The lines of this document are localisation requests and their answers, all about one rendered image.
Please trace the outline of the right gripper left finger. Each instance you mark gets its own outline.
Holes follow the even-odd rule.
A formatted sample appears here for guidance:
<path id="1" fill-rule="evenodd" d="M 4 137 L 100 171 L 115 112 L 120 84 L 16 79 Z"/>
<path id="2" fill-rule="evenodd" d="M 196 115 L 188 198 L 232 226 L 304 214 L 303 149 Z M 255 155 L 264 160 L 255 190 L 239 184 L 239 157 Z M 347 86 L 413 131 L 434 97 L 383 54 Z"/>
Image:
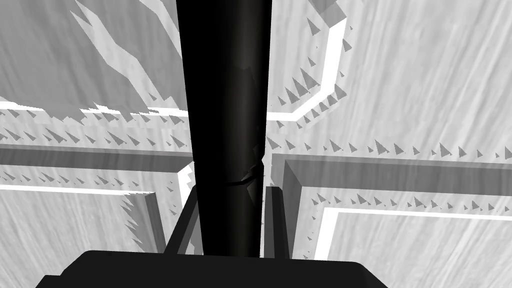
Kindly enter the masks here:
<path id="1" fill-rule="evenodd" d="M 202 253 L 202 236 L 196 186 L 193 186 L 164 252 L 168 255 Z"/>

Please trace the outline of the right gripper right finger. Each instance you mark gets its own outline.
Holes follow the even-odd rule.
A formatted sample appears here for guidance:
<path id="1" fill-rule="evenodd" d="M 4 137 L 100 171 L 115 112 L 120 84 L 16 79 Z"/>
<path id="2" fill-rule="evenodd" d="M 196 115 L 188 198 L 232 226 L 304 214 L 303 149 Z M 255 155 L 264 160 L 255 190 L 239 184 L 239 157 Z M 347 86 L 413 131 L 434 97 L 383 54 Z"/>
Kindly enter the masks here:
<path id="1" fill-rule="evenodd" d="M 266 187 L 264 203 L 264 258 L 290 259 L 281 188 L 278 186 Z"/>

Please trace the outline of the black bar handle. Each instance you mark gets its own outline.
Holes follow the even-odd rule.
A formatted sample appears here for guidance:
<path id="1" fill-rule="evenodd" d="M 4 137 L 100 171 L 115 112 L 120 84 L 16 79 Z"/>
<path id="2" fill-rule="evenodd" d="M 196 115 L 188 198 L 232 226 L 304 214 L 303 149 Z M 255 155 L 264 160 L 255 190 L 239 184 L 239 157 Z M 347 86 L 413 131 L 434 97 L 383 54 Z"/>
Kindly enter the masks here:
<path id="1" fill-rule="evenodd" d="M 176 0 L 206 255 L 260 255 L 272 3 Z"/>

